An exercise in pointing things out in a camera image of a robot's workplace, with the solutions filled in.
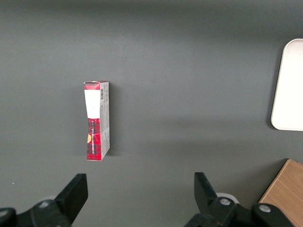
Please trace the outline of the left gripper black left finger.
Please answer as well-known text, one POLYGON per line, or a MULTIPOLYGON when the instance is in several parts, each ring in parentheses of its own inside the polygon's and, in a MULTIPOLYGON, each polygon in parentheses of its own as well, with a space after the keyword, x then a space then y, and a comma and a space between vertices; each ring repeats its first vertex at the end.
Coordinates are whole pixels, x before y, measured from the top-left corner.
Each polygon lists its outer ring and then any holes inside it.
POLYGON ((17 214, 14 208, 0 209, 2 227, 71 227, 88 199, 86 174, 76 174, 54 198, 42 200, 17 214))

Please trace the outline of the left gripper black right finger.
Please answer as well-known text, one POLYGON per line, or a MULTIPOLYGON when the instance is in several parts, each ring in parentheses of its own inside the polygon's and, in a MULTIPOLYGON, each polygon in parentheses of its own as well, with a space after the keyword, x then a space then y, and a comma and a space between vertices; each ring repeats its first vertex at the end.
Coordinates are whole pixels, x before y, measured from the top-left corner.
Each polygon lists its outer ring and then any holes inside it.
POLYGON ((203 172, 195 172, 194 196, 199 209, 187 227, 292 227, 276 206, 256 203, 251 209, 226 196, 218 196, 203 172))

